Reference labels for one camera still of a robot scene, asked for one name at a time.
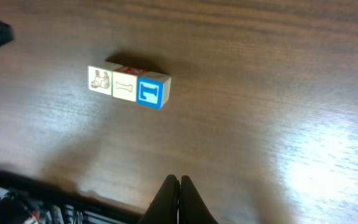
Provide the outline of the dog picture wooden block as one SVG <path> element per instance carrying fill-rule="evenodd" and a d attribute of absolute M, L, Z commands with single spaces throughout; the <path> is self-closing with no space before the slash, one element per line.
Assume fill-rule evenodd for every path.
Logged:
<path fill-rule="evenodd" d="M 103 62 L 97 65 L 88 66 L 88 88 L 89 90 L 112 95 L 112 74 L 115 69 L 122 65 Z"/>

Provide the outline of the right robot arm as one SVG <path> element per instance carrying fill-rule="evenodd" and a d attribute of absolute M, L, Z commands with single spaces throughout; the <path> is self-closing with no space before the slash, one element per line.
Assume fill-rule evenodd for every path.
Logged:
<path fill-rule="evenodd" d="M 217 224 L 192 180 L 168 175 L 145 213 L 0 170 L 0 223 Z"/>

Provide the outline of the red E block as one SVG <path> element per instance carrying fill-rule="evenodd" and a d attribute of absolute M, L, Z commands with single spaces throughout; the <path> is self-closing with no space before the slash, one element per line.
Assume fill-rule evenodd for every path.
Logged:
<path fill-rule="evenodd" d="M 112 72 L 112 96 L 127 101 L 136 101 L 137 79 L 147 73 L 141 68 L 121 66 Z"/>

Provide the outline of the blue L block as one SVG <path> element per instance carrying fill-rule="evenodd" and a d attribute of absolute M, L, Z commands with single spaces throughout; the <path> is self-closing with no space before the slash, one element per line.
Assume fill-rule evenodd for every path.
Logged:
<path fill-rule="evenodd" d="M 170 97 L 172 78 L 169 75 L 146 72 L 137 79 L 136 103 L 161 109 Z"/>

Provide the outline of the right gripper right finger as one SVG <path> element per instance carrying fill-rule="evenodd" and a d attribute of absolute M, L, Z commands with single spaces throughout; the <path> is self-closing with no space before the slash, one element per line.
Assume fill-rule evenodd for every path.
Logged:
<path fill-rule="evenodd" d="M 218 224 L 189 176 L 181 177 L 179 224 Z"/>

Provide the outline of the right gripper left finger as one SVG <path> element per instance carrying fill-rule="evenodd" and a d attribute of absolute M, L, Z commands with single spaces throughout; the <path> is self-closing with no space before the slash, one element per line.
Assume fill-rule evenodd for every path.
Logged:
<path fill-rule="evenodd" d="M 137 224 L 177 224 L 180 183 L 168 175 Z"/>

